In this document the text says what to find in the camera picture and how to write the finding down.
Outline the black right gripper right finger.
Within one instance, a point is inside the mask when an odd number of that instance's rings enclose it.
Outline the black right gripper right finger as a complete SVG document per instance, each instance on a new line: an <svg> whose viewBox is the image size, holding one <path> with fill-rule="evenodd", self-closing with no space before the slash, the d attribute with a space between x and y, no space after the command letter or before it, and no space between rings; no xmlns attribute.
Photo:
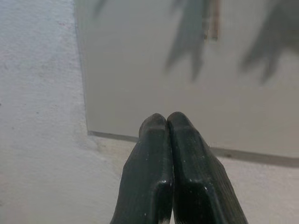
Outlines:
<svg viewBox="0 0 299 224"><path fill-rule="evenodd" d="M191 121L172 113L174 221L177 224L246 224L248 221L222 163Z"/></svg>

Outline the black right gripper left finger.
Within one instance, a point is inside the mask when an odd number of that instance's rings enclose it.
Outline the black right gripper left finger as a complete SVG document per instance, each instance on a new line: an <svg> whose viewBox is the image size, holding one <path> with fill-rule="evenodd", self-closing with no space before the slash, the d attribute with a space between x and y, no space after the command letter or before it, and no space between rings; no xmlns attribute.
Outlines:
<svg viewBox="0 0 299 224"><path fill-rule="evenodd" d="M113 224L168 224L173 198L173 159L166 119L146 118L122 170Z"/></svg>

